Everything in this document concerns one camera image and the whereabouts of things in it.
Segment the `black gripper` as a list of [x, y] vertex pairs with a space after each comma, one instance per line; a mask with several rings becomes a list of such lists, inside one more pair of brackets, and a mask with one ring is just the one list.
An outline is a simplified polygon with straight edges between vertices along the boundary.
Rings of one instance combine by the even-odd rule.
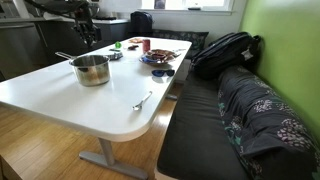
[[94, 25], [89, 15], [77, 14], [73, 29], [85, 43], [96, 43], [102, 39], [101, 29]]

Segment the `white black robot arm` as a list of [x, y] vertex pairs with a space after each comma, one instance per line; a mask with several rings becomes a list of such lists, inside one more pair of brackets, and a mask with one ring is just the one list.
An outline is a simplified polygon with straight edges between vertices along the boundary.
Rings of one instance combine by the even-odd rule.
[[28, 4], [42, 11], [73, 19], [73, 29], [88, 46], [100, 41], [101, 30], [92, 21], [92, 11], [87, 0], [51, 0], [46, 3], [37, 3], [35, 0], [24, 0]]

